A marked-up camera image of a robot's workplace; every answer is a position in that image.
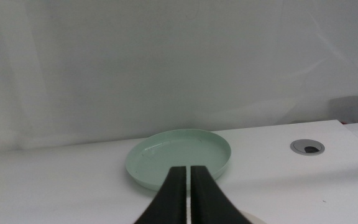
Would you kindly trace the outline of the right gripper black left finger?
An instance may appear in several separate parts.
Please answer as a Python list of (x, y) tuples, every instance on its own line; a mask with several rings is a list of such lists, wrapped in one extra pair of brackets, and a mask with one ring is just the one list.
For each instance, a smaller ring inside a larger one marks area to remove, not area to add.
[(186, 223), (186, 168), (171, 167), (154, 199), (135, 224)]

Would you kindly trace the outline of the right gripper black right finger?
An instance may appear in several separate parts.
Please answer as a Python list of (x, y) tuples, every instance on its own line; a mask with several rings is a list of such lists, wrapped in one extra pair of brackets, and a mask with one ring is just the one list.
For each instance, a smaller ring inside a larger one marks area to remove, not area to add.
[(192, 224), (252, 224), (231, 203), (205, 166), (191, 166)]

